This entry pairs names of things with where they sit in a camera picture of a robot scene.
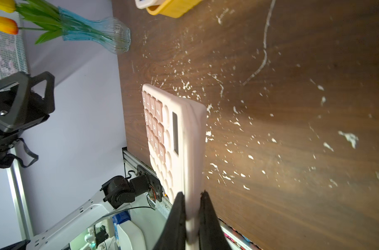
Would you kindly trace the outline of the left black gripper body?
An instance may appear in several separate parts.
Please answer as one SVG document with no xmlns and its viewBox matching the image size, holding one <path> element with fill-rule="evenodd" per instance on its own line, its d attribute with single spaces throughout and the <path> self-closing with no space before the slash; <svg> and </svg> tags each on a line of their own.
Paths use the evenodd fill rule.
<svg viewBox="0 0 379 250">
<path fill-rule="evenodd" d="M 11 167 L 14 160 L 27 168 L 21 158 L 10 153 L 18 143 L 32 157 L 30 166 L 39 160 L 21 135 L 47 121 L 55 111 L 54 90 L 55 77 L 47 71 L 35 77 L 21 71 L 0 80 L 0 169 Z"/>
</svg>

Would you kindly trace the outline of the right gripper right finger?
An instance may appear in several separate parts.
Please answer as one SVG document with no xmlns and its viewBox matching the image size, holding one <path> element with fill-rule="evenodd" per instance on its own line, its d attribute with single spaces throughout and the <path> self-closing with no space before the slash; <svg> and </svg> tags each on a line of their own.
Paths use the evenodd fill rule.
<svg viewBox="0 0 379 250">
<path fill-rule="evenodd" d="M 207 191 L 201 196 L 199 244 L 200 250 L 231 249 Z"/>
</svg>

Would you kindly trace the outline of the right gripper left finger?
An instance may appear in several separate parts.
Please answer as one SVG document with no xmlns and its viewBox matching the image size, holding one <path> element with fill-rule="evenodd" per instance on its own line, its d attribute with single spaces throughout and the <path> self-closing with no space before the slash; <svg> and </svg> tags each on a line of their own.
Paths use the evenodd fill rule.
<svg viewBox="0 0 379 250">
<path fill-rule="evenodd" d="M 185 250 L 186 212 L 185 196 L 179 192 L 174 200 L 163 232 L 154 246 L 154 250 Z"/>
</svg>

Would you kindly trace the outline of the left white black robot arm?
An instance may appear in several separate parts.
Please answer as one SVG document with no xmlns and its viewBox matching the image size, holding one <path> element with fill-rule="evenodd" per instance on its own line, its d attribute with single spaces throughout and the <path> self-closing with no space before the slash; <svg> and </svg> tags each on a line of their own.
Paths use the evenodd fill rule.
<svg viewBox="0 0 379 250">
<path fill-rule="evenodd" d="M 10 152 L 19 143 L 32 157 L 31 164 L 38 161 L 38 155 L 20 136 L 25 130 L 45 122 L 54 112 L 54 89 L 55 77 L 47 71 L 35 77 L 21 71 L 0 80 L 0 169 L 10 168 L 14 161 L 27 168 L 21 158 Z M 128 177 L 115 176 L 108 180 L 91 199 L 52 228 L 5 248 L 62 250 L 76 234 L 125 211 L 124 204 L 134 202 L 150 190 L 150 176 L 130 170 Z"/>
</svg>

